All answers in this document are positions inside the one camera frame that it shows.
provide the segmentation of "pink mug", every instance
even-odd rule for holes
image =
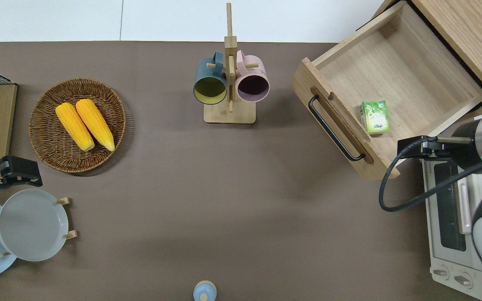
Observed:
[[[254,55],[245,55],[239,50],[237,51],[236,63],[238,72],[236,91],[239,98],[249,102],[264,99],[269,94],[269,80],[262,60]],[[247,68],[246,65],[248,64],[258,64],[258,66]]]

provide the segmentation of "wooden mug tree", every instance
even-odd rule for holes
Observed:
[[[243,101],[236,91],[237,36],[232,35],[232,5],[226,3],[228,36],[224,37],[226,99],[216,105],[204,105],[204,121],[208,123],[252,124],[256,122],[256,103]]]

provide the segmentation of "round woven basket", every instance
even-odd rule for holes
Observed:
[[[115,151],[126,131],[126,111],[120,97],[109,86],[93,79],[76,78],[50,88],[37,101],[29,120],[29,139],[33,149],[47,166],[64,173],[83,173],[105,163],[110,152],[95,139],[94,148],[82,151],[67,133],[55,108],[63,102],[75,105],[91,99],[102,114],[115,140]]]

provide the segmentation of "black metal handle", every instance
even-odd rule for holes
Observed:
[[[347,157],[347,159],[351,160],[351,161],[359,161],[359,160],[362,160],[366,155],[365,154],[360,154],[360,156],[358,157],[355,157],[353,156],[349,151],[348,149],[345,147],[345,145],[343,145],[342,141],[340,141],[340,139],[336,136],[336,134],[332,131],[332,129],[330,128],[330,126],[327,124],[327,122],[325,122],[323,120],[323,118],[321,117],[321,115],[319,114],[319,112],[317,112],[317,110],[315,109],[315,107],[313,106],[313,102],[316,101],[316,99],[319,98],[319,95],[314,95],[314,97],[312,97],[312,99],[310,99],[310,101],[308,101],[308,109],[310,110],[310,112],[312,112],[313,116],[316,118],[316,120],[319,122],[319,124],[321,124],[321,126],[323,127],[323,129],[325,130],[325,132],[327,132],[327,134],[329,136],[331,136],[332,140],[336,143],[336,145],[338,145],[338,148],[342,151],[342,153],[345,155],[345,157]]]

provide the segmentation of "white wall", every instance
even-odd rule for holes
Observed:
[[[222,41],[227,0],[0,0],[0,41]],[[229,0],[242,42],[339,42],[382,0]]]

